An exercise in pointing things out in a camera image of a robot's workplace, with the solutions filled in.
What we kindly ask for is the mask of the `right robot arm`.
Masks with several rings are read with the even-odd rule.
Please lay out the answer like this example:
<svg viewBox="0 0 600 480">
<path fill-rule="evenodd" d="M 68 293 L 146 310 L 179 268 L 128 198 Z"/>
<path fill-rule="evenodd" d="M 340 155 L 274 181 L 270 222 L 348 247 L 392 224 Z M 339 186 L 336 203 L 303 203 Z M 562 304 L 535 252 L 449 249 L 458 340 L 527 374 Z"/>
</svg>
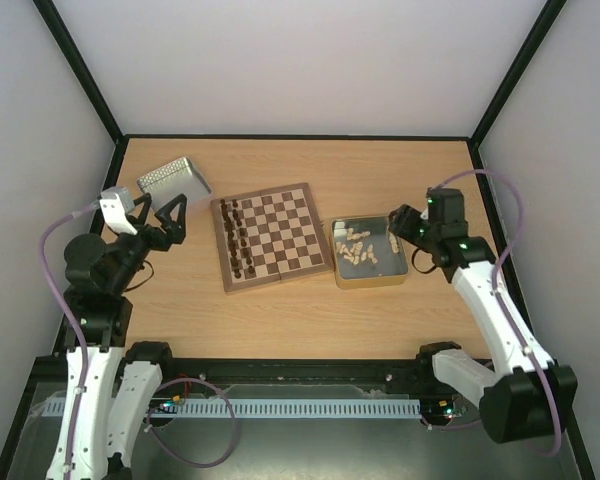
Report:
<svg viewBox="0 0 600 480">
<path fill-rule="evenodd" d="M 431 255 L 472 313 L 493 365 L 486 367 L 460 348 L 440 350 L 419 363 L 416 379 L 435 392 L 449 385 L 476 406 L 496 443 L 552 435 L 559 445 L 577 379 L 559 365 L 530 332 L 487 241 L 468 233 L 464 219 L 435 221 L 432 211 L 403 205 L 390 213 L 390 232 Z"/>
</svg>

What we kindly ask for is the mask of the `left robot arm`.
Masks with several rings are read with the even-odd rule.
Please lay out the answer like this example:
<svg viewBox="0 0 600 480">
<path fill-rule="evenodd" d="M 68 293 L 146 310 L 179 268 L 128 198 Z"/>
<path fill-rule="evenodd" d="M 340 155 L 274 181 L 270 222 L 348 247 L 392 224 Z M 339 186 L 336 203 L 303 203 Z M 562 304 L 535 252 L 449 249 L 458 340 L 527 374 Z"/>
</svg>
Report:
<svg viewBox="0 0 600 480">
<path fill-rule="evenodd" d="M 101 211 L 115 239 L 95 233 L 73 238 L 64 250 L 61 292 L 43 270 L 66 320 L 67 391 L 49 479 L 129 479 L 133 448 L 153 394 L 172 359 L 164 342 L 127 350 L 133 277 L 150 252 L 166 252 L 186 237 L 187 198 L 176 195 L 153 211 L 150 194 L 132 197 L 112 187 L 52 224 L 44 236 L 85 214 Z"/>
</svg>

